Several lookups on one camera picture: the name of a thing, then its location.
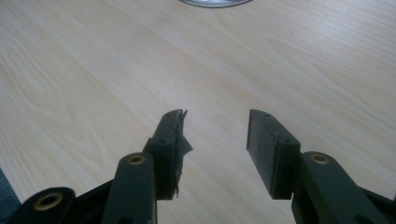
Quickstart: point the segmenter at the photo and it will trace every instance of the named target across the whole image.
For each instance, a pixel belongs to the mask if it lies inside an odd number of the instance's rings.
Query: screw hole
[[[33,208],[36,211],[46,211],[55,207],[58,203],[62,201],[64,196],[60,192],[49,193],[41,198],[39,198]]]
[[[327,164],[327,163],[329,163],[329,159],[327,159],[327,157],[324,157],[324,156],[319,155],[319,154],[311,155],[311,160],[316,162],[316,163],[319,163],[319,164]]]
[[[128,162],[132,165],[137,165],[142,163],[143,161],[145,161],[146,158],[144,158],[143,156],[132,156]]]

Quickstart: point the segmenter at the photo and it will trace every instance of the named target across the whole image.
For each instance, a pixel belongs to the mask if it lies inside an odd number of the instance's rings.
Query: light wood grain surface
[[[362,187],[396,191],[396,2],[0,0],[0,165],[21,201],[80,195],[188,109],[160,223],[294,223],[246,151],[264,110]]]

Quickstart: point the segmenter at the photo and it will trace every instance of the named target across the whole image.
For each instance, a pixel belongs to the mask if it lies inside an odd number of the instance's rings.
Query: black plastic arm
[[[273,199],[290,199],[298,224],[395,223],[395,201],[359,188],[332,157],[300,153],[272,115],[250,110],[247,150]]]
[[[143,152],[120,160],[113,180],[79,197],[68,188],[53,188],[29,198],[9,224],[156,224],[157,200],[178,192],[183,157],[192,150],[183,135],[181,109],[163,115]]]

